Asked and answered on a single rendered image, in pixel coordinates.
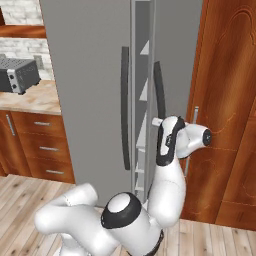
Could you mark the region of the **grey toaster oven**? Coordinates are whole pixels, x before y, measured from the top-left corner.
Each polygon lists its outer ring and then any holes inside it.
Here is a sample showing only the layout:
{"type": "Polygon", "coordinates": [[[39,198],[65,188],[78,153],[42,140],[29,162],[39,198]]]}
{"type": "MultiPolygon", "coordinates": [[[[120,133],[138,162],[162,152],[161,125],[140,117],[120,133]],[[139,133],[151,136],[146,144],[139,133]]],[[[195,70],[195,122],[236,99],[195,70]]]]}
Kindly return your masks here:
{"type": "Polygon", "coordinates": [[[23,95],[40,81],[35,60],[0,58],[0,92],[23,95]]]}

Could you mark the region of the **plain brown wooden cabinet door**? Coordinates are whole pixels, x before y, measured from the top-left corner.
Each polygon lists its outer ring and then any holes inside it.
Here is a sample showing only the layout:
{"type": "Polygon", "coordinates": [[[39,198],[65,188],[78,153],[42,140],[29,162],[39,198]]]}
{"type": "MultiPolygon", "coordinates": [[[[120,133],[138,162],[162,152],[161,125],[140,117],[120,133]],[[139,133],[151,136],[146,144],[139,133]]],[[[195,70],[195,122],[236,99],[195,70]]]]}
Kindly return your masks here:
{"type": "Polygon", "coordinates": [[[256,116],[248,119],[216,224],[256,231],[256,116]]]}

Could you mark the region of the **wide grey fridge door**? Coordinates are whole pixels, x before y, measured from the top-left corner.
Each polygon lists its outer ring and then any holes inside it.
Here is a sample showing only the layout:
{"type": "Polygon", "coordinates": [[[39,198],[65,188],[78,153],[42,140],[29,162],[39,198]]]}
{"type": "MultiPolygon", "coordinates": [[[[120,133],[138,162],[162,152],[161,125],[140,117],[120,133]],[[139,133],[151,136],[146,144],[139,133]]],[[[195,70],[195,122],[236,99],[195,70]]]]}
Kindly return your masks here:
{"type": "Polygon", "coordinates": [[[75,182],[103,207],[131,189],[121,140],[121,49],[130,0],[40,0],[75,182]]]}

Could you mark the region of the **tall brown wooden cabinet door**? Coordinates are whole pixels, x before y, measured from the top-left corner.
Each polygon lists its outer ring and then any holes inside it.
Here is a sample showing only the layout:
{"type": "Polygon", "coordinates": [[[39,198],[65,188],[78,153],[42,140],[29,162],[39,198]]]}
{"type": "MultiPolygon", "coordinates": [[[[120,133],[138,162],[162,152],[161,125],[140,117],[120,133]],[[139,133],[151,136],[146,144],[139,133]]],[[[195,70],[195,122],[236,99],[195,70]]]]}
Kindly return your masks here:
{"type": "Polygon", "coordinates": [[[256,0],[204,0],[187,120],[212,132],[192,153],[184,219],[216,224],[250,117],[256,116],[256,0]]]}

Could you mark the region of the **narrow grey fridge door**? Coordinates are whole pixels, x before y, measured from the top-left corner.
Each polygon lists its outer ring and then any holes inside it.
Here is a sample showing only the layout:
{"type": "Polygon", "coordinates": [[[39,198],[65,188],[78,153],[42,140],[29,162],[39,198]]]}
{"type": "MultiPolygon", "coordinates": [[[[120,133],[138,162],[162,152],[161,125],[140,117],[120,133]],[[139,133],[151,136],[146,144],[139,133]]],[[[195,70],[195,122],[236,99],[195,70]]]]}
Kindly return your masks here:
{"type": "Polygon", "coordinates": [[[154,63],[162,71],[166,115],[186,117],[203,0],[152,0],[146,123],[145,194],[150,188],[156,161],[158,116],[154,63]]]}

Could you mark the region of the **grey wall socket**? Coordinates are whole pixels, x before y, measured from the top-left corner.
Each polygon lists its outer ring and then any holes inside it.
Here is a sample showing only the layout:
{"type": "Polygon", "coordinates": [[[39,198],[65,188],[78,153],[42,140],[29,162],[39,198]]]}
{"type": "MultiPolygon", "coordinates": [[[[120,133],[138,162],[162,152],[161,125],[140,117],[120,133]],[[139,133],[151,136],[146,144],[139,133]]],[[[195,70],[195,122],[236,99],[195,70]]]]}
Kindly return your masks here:
{"type": "Polygon", "coordinates": [[[34,60],[36,61],[37,67],[39,70],[44,70],[44,64],[41,55],[33,55],[34,60]]]}

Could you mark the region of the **brown wooden drawer front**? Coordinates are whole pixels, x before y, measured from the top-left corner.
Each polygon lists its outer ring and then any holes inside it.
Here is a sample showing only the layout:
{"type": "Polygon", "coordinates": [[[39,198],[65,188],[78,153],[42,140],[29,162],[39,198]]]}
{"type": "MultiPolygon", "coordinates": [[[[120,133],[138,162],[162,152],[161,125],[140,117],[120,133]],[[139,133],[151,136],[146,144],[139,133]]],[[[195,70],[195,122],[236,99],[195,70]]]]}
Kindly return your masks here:
{"type": "Polygon", "coordinates": [[[70,163],[40,159],[28,158],[27,159],[31,174],[35,178],[60,181],[65,183],[75,183],[72,165],[70,163]],[[63,175],[47,173],[45,170],[58,170],[63,171],[63,175]]]}
{"type": "Polygon", "coordinates": [[[19,138],[27,157],[70,162],[67,140],[61,137],[20,133],[19,138]],[[40,150],[39,146],[58,148],[58,152],[40,150]]]}
{"type": "Polygon", "coordinates": [[[16,129],[20,133],[35,133],[65,137],[65,128],[61,115],[49,115],[27,112],[11,112],[16,129]],[[35,121],[50,122],[51,126],[38,126],[35,121]]]}

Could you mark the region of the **brown wooden cupboard door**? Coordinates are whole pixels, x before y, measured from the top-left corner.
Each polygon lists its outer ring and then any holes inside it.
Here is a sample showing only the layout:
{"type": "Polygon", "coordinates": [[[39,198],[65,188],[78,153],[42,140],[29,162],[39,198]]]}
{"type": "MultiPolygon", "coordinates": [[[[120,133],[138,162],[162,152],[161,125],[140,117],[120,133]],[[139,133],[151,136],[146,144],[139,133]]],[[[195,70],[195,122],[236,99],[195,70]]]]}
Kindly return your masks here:
{"type": "Polygon", "coordinates": [[[7,110],[0,110],[0,163],[7,174],[31,175],[11,112],[7,110]],[[6,114],[11,118],[16,136],[11,133],[6,114]]]}

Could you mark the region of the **brown wooden wall cupboard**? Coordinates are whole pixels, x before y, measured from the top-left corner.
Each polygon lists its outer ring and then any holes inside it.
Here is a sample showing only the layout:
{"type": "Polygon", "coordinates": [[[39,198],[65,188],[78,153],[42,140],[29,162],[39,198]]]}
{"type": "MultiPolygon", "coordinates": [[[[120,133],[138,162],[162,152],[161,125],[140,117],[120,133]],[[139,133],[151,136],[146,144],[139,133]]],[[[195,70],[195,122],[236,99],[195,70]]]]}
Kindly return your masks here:
{"type": "Polygon", "coordinates": [[[41,25],[7,25],[0,8],[0,37],[45,39],[46,30],[41,25]]]}

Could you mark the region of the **grey side-by-side fridge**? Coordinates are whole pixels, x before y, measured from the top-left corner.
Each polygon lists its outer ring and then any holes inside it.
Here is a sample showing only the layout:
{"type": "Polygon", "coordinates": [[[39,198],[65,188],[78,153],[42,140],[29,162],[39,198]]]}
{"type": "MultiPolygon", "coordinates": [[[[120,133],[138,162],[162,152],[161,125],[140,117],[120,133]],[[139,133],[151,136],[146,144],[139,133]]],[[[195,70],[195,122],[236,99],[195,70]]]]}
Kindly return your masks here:
{"type": "Polygon", "coordinates": [[[152,0],[130,0],[128,139],[132,186],[129,192],[140,200],[147,197],[144,180],[151,2],[152,0]]]}

